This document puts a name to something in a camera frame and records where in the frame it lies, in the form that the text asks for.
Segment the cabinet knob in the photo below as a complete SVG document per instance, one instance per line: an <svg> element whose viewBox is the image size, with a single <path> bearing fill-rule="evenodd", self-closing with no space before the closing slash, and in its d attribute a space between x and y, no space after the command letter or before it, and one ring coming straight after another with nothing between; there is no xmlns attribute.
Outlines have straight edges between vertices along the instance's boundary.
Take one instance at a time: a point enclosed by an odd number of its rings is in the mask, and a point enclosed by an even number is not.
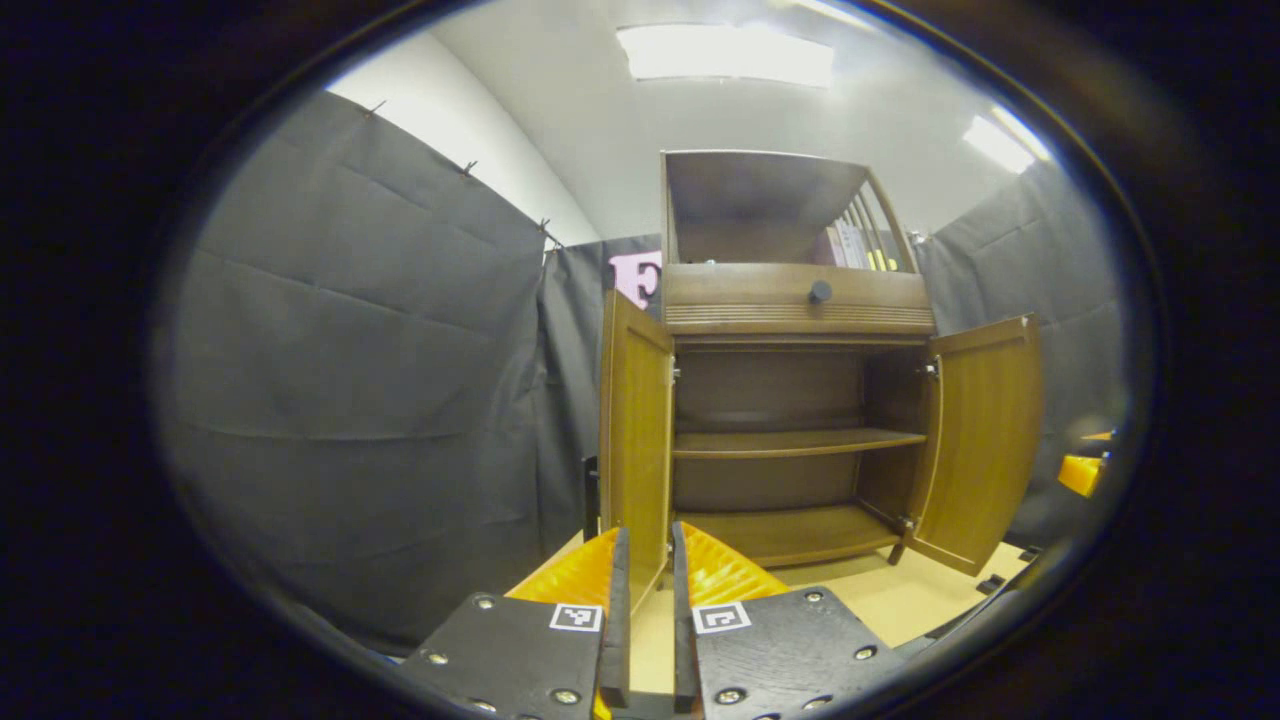
<svg viewBox="0 0 1280 720"><path fill-rule="evenodd" d="M831 283L827 281L814 281L809 288L809 302L818 305L831 300Z"/></svg>

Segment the pink sign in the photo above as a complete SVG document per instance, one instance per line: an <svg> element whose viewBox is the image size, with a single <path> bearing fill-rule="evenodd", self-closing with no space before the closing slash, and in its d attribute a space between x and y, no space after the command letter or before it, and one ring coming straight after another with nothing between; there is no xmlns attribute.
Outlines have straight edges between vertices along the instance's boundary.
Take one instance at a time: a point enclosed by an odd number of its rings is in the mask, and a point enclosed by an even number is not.
<svg viewBox="0 0 1280 720"><path fill-rule="evenodd" d="M609 264L613 265L613 287L641 310L648 307L649 299L658 292L662 251L614 255L609 258Z"/></svg>

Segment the wooden cabinet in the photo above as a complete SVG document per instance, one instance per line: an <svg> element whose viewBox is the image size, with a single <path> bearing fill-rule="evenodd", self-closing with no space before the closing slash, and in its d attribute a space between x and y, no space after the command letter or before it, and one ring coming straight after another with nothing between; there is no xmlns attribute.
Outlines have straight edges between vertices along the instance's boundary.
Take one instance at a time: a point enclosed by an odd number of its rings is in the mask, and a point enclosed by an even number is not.
<svg viewBox="0 0 1280 720"><path fill-rule="evenodd" d="M897 544L979 573L1039 439L1034 318L934 337L867 168L755 152L663 168L662 322L605 301L602 515L631 528L632 603L672 519L764 566ZM841 214L877 250L896 243L900 272L806 263Z"/></svg>

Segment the yellow object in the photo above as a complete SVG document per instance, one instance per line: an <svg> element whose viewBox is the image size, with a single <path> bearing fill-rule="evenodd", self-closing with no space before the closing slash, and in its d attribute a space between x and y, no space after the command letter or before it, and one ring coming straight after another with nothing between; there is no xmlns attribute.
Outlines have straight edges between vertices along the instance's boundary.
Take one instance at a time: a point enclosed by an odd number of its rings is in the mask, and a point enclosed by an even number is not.
<svg viewBox="0 0 1280 720"><path fill-rule="evenodd" d="M681 523L689 561L689 605L722 605L790 592L791 588L741 552Z"/></svg>
<svg viewBox="0 0 1280 720"><path fill-rule="evenodd" d="M1089 497L1098 483L1098 468L1101 465L1102 460L1098 457L1066 455L1062 457L1062 468L1057 471L1057 482L1084 497Z"/></svg>
<svg viewBox="0 0 1280 720"><path fill-rule="evenodd" d="M507 593L515 600L531 602L563 602L568 605L599 605L609 614L609 584L613 578L613 548L618 542L618 528L595 536L581 547L566 555L559 562L525 578ZM613 712L600 691L595 691L591 716L612 720Z"/></svg>

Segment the ceiling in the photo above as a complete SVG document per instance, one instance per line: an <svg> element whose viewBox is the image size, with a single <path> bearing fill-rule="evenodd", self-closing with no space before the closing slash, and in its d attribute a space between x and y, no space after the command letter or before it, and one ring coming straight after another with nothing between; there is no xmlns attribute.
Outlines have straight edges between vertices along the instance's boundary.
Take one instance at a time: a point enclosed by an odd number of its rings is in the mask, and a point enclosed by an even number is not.
<svg viewBox="0 0 1280 720"><path fill-rule="evenodd" d="M659 232L660 150L737 149L869 165L908 231L936 231L1009 172L961 140L992 100L923 45L788 0L495 0L431 28L521 126L600 237ZM614 31L768 24L835 49L829 90L637 82Z"/></svg>

